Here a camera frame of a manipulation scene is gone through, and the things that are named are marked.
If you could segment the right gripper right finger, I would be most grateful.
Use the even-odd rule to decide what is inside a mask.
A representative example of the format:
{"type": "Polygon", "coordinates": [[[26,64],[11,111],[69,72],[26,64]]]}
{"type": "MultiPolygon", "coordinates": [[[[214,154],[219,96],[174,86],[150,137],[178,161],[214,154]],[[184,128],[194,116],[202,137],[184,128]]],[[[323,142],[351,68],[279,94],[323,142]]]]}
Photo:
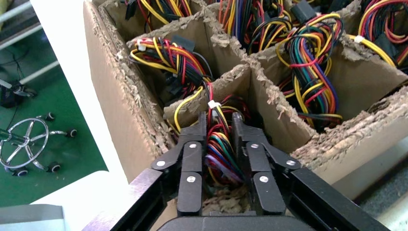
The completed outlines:
{"type": "Polygon", "coordinates": [[[297,170],[300,162],[272,146],[263,130],[246,125],[239,113],[232,114],[231,128],[236,161],[248,189],[251,209],[259,216],[282,215],[286,204],[274,173],[297,170]]]}

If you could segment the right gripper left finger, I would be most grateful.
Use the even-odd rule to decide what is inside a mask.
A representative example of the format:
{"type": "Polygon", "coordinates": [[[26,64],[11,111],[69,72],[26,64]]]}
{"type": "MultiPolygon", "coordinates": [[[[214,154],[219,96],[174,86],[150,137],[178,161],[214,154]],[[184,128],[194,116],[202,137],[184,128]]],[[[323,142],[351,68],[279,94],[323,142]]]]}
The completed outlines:
{"type": "Polygon", "coordinates": [[[178,143],[151,164],[152,169],[164,174],[164,195],[177,199],[179,217],[202,214],[206,129],[206,115],[201,113],[197,124],[182,128],[178,143]]]}

